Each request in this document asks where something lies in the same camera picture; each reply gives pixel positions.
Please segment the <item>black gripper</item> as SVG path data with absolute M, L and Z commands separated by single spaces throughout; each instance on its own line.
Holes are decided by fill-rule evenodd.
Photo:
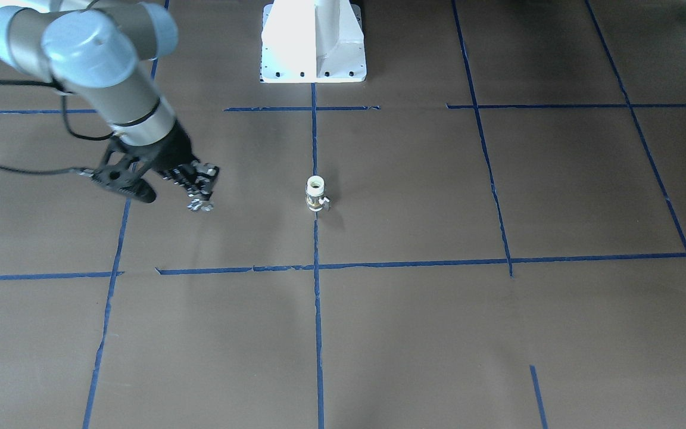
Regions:
M 180 122 L 175 122 L 163 139 L 141 149 L 145 167 L 184 188 L 188 195 L 193 195 L 193 203 L 210 201 L 220 168 L 212 163 L 198 162 L 190 136 Z

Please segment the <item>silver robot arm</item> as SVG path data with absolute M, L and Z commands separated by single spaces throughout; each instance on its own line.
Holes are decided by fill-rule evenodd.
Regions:
M 152 203 L 144 174 L 182 187 L 191 211 L 210 211 L 220 169 L 199 160 L 174 109 L 142 61 L 171 54 L 179 28 L 149 2 L 0 1 L 0 60 L 28 75 L 27 85 L 77 95 L 111 128 L 96 168 L 62 173 L 90 178 L 109 192 Z

